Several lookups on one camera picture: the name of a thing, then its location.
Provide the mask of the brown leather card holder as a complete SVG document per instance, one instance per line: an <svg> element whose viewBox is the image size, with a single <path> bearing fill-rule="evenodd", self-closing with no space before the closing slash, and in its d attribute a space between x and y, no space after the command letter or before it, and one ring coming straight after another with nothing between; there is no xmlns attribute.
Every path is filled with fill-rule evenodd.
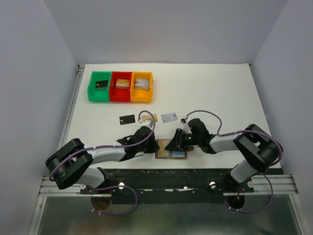
<svg viewBox="0 0 313 235"><path fill-rule="evenodd" d="M181 151L169 151L170 157L169 158L158 158L157 156L158 151L155 153L156 159L171 159L171 160L185 160L187 159L187 152L181 152Z"/></svg>

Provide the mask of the silver VIP credit card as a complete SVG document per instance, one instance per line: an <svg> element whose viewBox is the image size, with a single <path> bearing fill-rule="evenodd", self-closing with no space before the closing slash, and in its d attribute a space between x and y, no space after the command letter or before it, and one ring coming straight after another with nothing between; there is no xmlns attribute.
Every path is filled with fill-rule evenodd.
<svg viewBox="0 0 313 235"><path fill-rule="evenodd" d="M162 114L161 119L163 123L169 123L178 120L177 114L175 112Z"/></svg>

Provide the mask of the black credit card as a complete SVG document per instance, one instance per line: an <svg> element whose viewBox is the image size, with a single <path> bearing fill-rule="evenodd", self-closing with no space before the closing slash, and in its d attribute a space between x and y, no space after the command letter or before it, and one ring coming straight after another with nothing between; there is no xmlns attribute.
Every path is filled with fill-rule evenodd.
<svg viewBox="0 0 313 235"><path fill-rule="evenodd" d="M119 117L120 125L132 124L135 123L135 115L127 115Z"/></svg>

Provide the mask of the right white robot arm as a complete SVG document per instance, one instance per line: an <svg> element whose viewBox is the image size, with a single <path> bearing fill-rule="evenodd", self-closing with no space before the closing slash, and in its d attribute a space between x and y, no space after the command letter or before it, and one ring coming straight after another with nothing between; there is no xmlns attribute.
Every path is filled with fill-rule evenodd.
<svg viewBox="0 0 313 235"><path fill-rule="evenodd" d="M249 177L266 172L282 158L282 146L256 124L223 135L209 133L199 118L190 120L188 126L191 132L177 129L165 150L187 152L197 145L207 154L240 151L244 160L236 165L225 179L225 187L231 192L240 189Z"/></svg>

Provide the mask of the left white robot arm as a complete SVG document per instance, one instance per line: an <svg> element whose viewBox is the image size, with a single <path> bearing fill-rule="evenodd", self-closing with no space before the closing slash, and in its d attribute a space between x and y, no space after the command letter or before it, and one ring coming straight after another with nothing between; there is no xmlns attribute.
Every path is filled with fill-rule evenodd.
<svg viewBox="0 0 313 235"><path fill-rule="evenodd" d="M88 146L79 138L70 140L50 156L45 165L58 189L74 184L91 186L97 193L104 193L109 186L108 176L91 165L104 162L123 162L138 153L155 153L159 145L155 134L147 126L140 127L133 135L118 139L112 145Z"/></svg>

